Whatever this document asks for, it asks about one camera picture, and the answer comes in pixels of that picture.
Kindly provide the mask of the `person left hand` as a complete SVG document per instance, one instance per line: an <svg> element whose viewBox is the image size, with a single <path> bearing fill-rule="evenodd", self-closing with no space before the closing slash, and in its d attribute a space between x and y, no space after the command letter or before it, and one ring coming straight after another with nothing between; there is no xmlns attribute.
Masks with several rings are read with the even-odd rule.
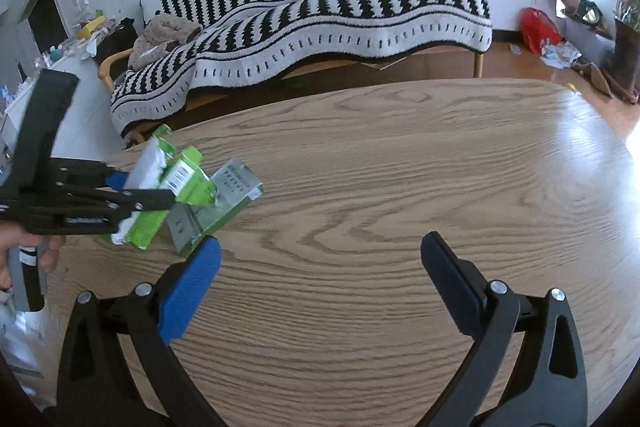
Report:
<svg viewBox="0 0 640 427"><path fill-rule="evenodd" d="M51 236L45 239L43 236L28 233L19 223L2 221L0 225L0 255L1 255L1 289L5 291L11 287L11 277L8 269L8 252L13 247L38 247L48 242L48 248L40 257L40 267L47 273L51 273L58 265L60 252L65 244L64 236Z"/></svg>

